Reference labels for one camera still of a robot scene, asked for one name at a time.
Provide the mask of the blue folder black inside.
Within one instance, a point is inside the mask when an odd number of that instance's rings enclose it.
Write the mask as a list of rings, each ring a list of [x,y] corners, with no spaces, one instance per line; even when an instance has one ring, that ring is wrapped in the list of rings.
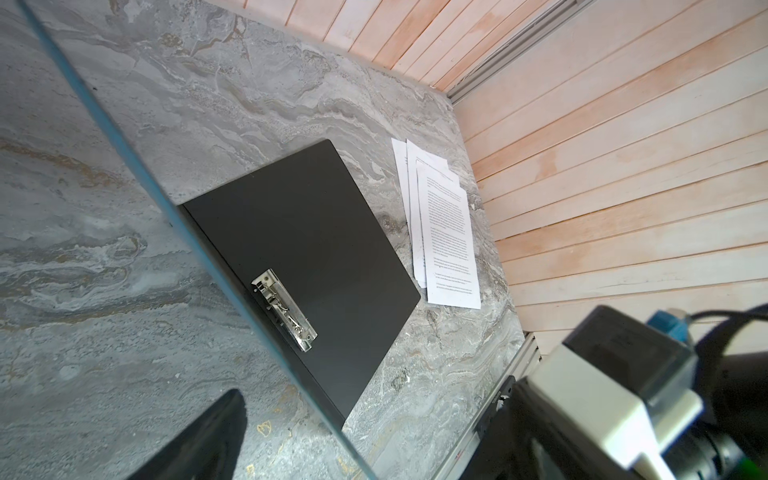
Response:
[[[19,9],[138,183],[351,449],[343,425],[420,295],[333,143],[175,204],[31,7]]]

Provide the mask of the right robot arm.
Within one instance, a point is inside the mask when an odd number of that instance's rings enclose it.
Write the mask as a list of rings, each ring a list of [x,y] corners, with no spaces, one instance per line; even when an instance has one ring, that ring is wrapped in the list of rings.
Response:
[[[466,479],[763,479],[767,356],[730,354],[765,306],[658,311],[601,305],[529,375],[509,377],[478,426]]]

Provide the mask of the printed paper sheet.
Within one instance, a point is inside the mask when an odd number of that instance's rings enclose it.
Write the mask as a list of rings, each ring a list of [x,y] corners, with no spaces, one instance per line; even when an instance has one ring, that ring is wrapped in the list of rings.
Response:
[[[417,163],[427,301],[481,307],[479,277],[466,191],[441,170]]]

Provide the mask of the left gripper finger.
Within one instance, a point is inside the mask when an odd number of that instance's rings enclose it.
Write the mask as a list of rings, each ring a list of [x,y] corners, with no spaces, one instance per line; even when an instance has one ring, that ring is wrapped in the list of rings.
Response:
[[[246,429],[244,397],[231,389],[129,479],[232,479]]]

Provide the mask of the lower white paper sheets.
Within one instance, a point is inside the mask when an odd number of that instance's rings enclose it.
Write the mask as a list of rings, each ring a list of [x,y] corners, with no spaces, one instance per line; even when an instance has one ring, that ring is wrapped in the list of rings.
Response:
[[[391,139],[397,174],[402,193],[406,222],[412,242],[413,272],[417,284],[425,288],[426,267],[424,260],[423,235],[418,200],[418,181],[416,164],[418,161],[426,163],[431,168],[438,170],[453,184],[459,184],[459,177],[450,170],[446,159],[429,153],[413,142],[403,142],[395,138]]]

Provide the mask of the aluminium frame bar right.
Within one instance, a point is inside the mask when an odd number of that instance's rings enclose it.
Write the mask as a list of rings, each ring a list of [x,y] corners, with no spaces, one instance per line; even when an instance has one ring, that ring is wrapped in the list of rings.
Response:
[[[491,55],[448,90],[448,99],[457,104],[592,3],[592,0],[555,1],[541,13],[535,13],[531,21],[527,21],[522,28],[503,40],[493,49]]]

